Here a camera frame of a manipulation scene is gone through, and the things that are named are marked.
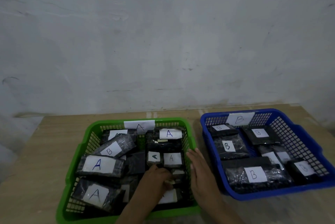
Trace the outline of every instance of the plastic basket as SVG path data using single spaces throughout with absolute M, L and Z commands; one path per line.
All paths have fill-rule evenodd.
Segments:
M 282 146 L 285 147 L 287 152 L 291 153 L 295 158 L 301 157 L 306 160 L 321 177 L 322 182 L 248 194 L 238 194 L 234 192 L 228 184 L 219 154 L 206 126 L 224 124 L 227 121 L 229 114 L 247 112 L 255 112 L 249 126 L 270 125 L 281 138 Z M 295 125 L 283 112 L 277 109 L 267 108 L 247 111 L 205 113 L 201 116 L 200 122 L 203 128 L 203 138 L 209 152 L 219 188 L 221 192 L 232 196 L 236 200 L 245 201 L 335 186 L 335 168 L 322 155 L 322 148 L 304 130 L 304 128 L 300 125 Z M 245 139 L 244 135 L 240 133 L 240 136 L 244 140 L 250 156 L 257 156 L 255 149 Z
M 103 120 L 97 121 L 91 124 L 85 132 L 84 139 L 81 144 L 78 145 L 73 159 L 71 161 L 69 170 L 65 178 L 65 189 L 63 191 L 61 200 L 59 202 L 57 212 L 56 212 L 56 221 L 58 224 L 111 224 L 114 223 L 118 216 L 107 216 L 99 218 L 87 218 L 87 213 L 85 211 L 85 204 L 83 202 L 77 201 L 71 198 L 71 195 L 74 191 L 74 188 L 79 180 L 76 177 L 75 171 L 77 169 L 80 158 L 85 153 L 91 153 L 99 146 L 100 137 L 102 131 L 105 129 L 124 129 L 124 121 L 132 120 Z M 186 151 L 191 148 L 196 148 L 195 140 L 192 136 L 192 131 L 189 123 L 182 118 L 160 118 L 155 119 L 156 127 L 163 126 L 183 126 L 186 128 L 185 137 L 182 139 L 183 151 Z M 145 137 L 144 135 L 138 136 L 138 146 L 140 149 L 145 148 Z M 190 160 L 185 158 L 186 169 L 188 175 L 190 174 Z M 197 214 L 200 212 L 200 207 L 197 205 L 196 201 L 193 198 L 191 188 L 189 187 L 190 195 L 192 199 L 192 206 L 178 209 L 169 209 L 152 212 L 148 219 L 153 218 L 167 218 L 174 217 L 179 215 L 189 215 Z

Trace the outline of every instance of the white paper label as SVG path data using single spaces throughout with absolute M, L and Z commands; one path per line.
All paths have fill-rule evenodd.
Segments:
M 172 175 L 183 175 L 183 174 L 185 174 L 185 171 L 183 171 L 182 169 L 176 169 L 172 173 Z
M 114 138 L 116 135 L 120 133 L 127 134 L 128 130 L 112 130 L 109 132 L 108 140 L 111 140 L 112 138 Z
M 121 185 L 121 189 L 126 191 L 125 195 L 123 196 L 123 203 L 128 203 L 129 202 L 130 185 L 129 184 L 123 184 L 123 185 Z
M 161 161 L 161 155 L 157 152 L 148 152 L 148 161 L 151 162 L 160 162 Z
M 244 168 L 244 170 L 247 173 L 250 183 L 262 183 L 268 181 L 262 167 L 249 167 Z
M 156 126 L 155 120 L 124 121 L 126 129 L 137 129 L 137 134 L 145 134 L 148 130 L 153 130 Z
M 160 139 L 181 139 L 182 131 L 177 129 L 160 129 L 159 130 Z
M 98 184 L 93 184 L 87 188 L 87 191 L 82 200 L 101 208 L 106 200 L 108 193 L 109 189 Z
M 270 153 L 265 153 L 262 154 L 262 156 L 267 156 L 270 159 L 270 162 L 272 164 L 279 164 L 280 165 L 280 169 L 284 169 L 283 165 L 280 163 L 279 159 L 277 158 L 277 156 L 274 154 L 274 152 L 270 152 Z
M 86 161 L 83 166 L 85 172 L 98 172 L 98 173 L 113 173 L 116 160 L 104 156 L 92 156 L 86 157 Z
M 114 157 L 115 155 L 117 155 L 121 151 L 122 151 L 121 147 L 115 141 L 111 145 L 107 146 L 104 150 L 102 150 L 100 152 L 100 154 Z
M 267 134 L 264 129 L 251 129 L 251 130 L 258 138 L 264 138 L 269 136 L 269 134 Z
M 227 125 L 214 125 L 212 126 L 217 131 L 229 130 L 230 128 Z
M 226 152 L 236 152 L 234 144 L 232 143 L 231 140 L 223 140 L 222 144 Z
M 291 160 L 287 152 L 279 152 L 277 153 L 277 155 L 284 164 L 286 164 L 289 160 Z
M 315 174 L 314 169 L 308 164 L 307 161 L 297 162 L 295 163 L 295 166 L 299 169 L 301 174 L 303 174 L 304 176 Z
M 232 126 L 248 125 L 255 112 L 229 114 L 226 123 Z
M 164 166 L 166 165 L 182 165 L 181 153 L 165 153 L 164 154 Z
M 176 203 L 177 202 L 177 192 L 176 189 L 172 189 L 164 193 L 158 204 Z

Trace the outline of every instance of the table surface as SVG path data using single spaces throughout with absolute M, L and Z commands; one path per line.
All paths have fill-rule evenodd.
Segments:
M 324 156 L 335 164 L 334 137 L 297 104 L 244 106 L 183 111 L 135 112 L 102 115 L 47 116 L 27 142 L 12 175 L 0 185 L 0 223 L 56 223 L 65 175 L 86 128 L 107 119 L 183 117 L 192 126 L 199 149 L 209 162 L 202 138 L 200 116 L 206 112 L 277 108 L 299 124 L 321 145 Z M 335 223 L 335 188 L 240 202 L 223 196 L 246 223 Z M 210 223 L 206 213 L 147 223 Z

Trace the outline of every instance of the green plastic basket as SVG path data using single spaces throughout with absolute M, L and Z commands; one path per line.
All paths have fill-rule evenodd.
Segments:
M 96 121 L 91 124 L 85 132 L 84 139 L 81 144 L 78 145 L 73 159 L 71 161 L 69 170 L 67 171 L 65 178 L 65 189 L 63 191 L 61 200 L 59 202 L 57 212 L 56 212 L 56 221 L 58 224 L 111 224 L 114 223 L 119 216 L 107 216 L 100 218 L 85 218 L 85 204 L 78 200 L 71 198 L 71 195 L 74 191 L 74 188 L 79 180 L 76 177 L 75 172 L 80 161 L 80 158 L 85 153 L 91 153 L 94 151 L 100 142 L 100 137 L 102 135 L 103 130 L 105 129 L 124 129 L 124 121 L 134 121 L 138 119 L 132 120 L 102 120 Z M 195 140 L 192 136 L 192 131 L 189 123 L 182 118 L 160 118 L 155 119 L 156 127 L 164 127 L 164 126 L 183 126 L 186 128 L 185 137 L 182 139 L 183 143 L 183 151 L 186 151 L 191 148 L 196 148 Z M 145 137 L 144 135 L 138 136 L 138 146 L 140 149 L 145 148 Z M 185 158 L 186 169 L 188 171 L 188 176 L 190 174 L 190 160 Z M 169 210 L 161 210 L 152 212 L 148 219 L 154 218 L 167 218 L 167 217 L 175 217 L 180 215 L 190 215 L 197 214 L 200 212 L 200 207 L 194 200 L 194 197 L 191 192 L 191 187 L 189 187 L 191 199 L 193 205 L 191 207 L 178 208 L 178 209 L 169 209 Z

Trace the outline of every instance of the white wall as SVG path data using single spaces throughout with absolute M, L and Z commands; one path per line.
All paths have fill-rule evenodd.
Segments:
M 0 0 L 0 113 L 301 103 L 335 121 L 335 0 Z

